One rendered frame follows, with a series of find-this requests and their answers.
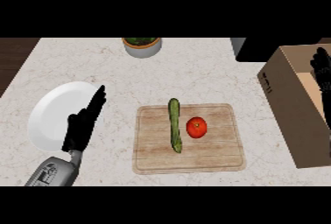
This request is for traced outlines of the white plate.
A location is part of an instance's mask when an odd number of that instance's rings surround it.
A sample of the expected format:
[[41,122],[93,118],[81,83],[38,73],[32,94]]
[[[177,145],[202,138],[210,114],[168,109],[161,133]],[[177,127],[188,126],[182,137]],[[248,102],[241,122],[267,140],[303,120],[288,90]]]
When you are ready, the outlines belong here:
[[31,111],[26,135],[41,151],[59,151],[68,132],[68,116],[89,105],[99,86],[72,81],[57,86],[40,99]]

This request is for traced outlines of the green cucumber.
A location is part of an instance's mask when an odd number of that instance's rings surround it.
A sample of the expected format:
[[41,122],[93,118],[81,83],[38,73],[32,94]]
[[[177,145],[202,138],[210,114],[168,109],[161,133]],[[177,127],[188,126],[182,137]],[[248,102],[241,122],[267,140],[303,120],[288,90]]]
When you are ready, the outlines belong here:
[[170,114],[170,144],[176,153],[182,152],[182,136],[179,128],[180,119],[180,102],[176,98],[168,102],[168,114]]

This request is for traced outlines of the cardboard box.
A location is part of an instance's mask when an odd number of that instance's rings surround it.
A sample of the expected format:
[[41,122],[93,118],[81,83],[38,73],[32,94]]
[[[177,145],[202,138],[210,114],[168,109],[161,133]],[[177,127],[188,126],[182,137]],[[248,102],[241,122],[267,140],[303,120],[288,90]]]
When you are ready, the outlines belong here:
[[331,166],[331,129],[310,60],[331,44],[279,46],[257,79],[297,168]]

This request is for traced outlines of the dark appliance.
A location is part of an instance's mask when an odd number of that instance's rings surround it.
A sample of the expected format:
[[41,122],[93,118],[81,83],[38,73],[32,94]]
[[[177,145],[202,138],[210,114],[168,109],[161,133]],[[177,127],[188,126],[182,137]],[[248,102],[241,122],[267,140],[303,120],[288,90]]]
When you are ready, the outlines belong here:
[[232,51],[238,62],[266,62],[279,46],[329,44],[331,38],[272,37],[230,38]]

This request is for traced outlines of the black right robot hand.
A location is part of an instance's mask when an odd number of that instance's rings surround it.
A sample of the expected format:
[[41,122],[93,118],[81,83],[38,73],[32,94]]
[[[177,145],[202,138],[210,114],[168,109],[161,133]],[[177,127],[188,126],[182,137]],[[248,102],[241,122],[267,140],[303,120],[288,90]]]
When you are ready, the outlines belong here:
[[315,70],[315,81],[322,93],[325,122],[331,129],[331,56],[323,47],[316,48],[310,66]]

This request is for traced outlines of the potted plant in grey pot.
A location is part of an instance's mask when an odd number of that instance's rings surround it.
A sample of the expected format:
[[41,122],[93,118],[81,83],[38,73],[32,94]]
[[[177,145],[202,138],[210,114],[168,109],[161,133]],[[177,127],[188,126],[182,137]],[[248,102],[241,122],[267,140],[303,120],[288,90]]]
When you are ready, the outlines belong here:
[[161,38],[155,38],[146,45],[133,45],[124,38],[123,44],[128,55],[134,58],[145,59],[154,56],[161,50]]

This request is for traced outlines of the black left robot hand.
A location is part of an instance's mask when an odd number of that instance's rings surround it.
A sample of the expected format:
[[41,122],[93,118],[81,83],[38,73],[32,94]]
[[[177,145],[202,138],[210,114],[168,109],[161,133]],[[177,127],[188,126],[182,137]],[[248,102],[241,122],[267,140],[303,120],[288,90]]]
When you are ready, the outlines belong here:
[[100,86],[93,94],[89,105],[78,111],[77,114],[71,114],[66,118],[68,126],[62,151],[83,151],[87,148],[96,120],[99,118],[99,113],[105,102],[105,86]]

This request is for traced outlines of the red tomato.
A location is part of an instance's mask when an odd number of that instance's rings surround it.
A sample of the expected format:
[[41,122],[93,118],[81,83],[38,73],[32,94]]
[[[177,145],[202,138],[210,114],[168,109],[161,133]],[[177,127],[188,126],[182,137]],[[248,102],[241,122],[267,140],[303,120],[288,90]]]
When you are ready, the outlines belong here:
[[207,133],[207,122],[198,116],[195,116],[186,122],[186,132],[192,138],[201,138]]

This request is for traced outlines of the wooden cutting board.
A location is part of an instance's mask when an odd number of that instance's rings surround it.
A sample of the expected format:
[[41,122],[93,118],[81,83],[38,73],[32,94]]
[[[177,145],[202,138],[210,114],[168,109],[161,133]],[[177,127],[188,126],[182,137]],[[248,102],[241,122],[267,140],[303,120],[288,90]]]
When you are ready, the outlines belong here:
[[[195,117],[207,122],[207,133],[192,138],[186,122]],[[227,103],[180,105],[182,151],[171,148],[168,106],[137,109],[131,169],[137,174],[183,172],[236,172],[245,168],[244,146]]]

